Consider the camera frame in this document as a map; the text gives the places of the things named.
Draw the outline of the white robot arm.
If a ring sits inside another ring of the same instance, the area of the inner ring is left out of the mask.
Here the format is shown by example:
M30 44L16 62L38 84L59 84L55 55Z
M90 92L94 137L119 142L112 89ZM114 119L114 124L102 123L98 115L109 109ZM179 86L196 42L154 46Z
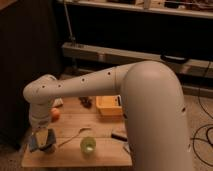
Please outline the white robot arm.
M23 89L35 131L48 127L58 98L109 95L121 97L134 171L195 171L183 90L163 63L137 62L66 80L47 74Z

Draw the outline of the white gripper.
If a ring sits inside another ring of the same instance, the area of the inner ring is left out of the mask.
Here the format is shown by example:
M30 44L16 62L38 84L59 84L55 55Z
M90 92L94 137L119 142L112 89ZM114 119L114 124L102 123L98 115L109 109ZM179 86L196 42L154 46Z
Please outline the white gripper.
M44 147L48 138L47 128L51 122L49 105L36 105L31 104L29 108L29 121L34 131L39 130L36 133L37 144L39 147Z

